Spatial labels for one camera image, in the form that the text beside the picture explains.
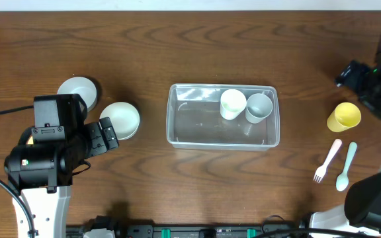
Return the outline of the yellow cup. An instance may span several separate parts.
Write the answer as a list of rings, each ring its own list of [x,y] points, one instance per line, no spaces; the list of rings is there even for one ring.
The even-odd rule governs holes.
[[[359,108],[350,102],[342,102],[337,105],[327,119],[327,127],[332,132],[343,132],[354,128],[361,121]]]

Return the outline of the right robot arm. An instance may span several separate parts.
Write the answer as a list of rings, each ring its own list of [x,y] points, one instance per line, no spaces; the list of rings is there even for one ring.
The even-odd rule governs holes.
[[[346,86],[358,96],[375,116],[381,119],[381,35],[375,55],[375,66],[357,61],[335,78],[337,86]],[[381,236],[381,165],[379,172],[354,183],[344,204],[310,216],[308,237]]]

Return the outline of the grey bowl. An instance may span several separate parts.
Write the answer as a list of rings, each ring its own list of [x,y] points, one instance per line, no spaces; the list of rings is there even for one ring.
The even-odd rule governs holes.
[[[91,111],[97,103],[97,88],[95,84],[86,77],[72,77],[64,81],[58,89],[58,94],[79,94]]]

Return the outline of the yellow bowl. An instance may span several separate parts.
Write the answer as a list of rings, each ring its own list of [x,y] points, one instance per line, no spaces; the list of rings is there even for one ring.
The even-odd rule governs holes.
[[[30,136],[29,139],[27,140],[26,142],[27,145],[33,145],[34,144],[34,141],[33,141],[33,137]]]

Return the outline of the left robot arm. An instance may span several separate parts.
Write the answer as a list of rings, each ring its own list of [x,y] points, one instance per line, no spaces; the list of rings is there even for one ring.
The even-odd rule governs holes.
[[[19,237],[65,237],[73,177],[88,159],[118,147],[110,118],[84,123],[78,94],[34,98],[34,125],[5,159]]]

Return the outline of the white cup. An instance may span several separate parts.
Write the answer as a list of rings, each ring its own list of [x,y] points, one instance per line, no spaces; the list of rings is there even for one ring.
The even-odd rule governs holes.
[[[220,114],[226,120],[233,120],[246,108],[247,99],[237,89],[228,89],[220,97]]]

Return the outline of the white bowl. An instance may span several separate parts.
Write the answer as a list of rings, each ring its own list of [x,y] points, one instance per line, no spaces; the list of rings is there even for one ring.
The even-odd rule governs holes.
[[[130,139],[138,131],[140,114],[135,106],[127,102],[108,105],[100,118],[109,117],[118,140]]]

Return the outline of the grey cup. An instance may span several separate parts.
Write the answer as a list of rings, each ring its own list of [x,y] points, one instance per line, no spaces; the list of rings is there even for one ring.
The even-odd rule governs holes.
[[[256,93],[247,100],[245,117],[248,122],[257,124],[268,117],[272,111],[272,100],[263,93]]]

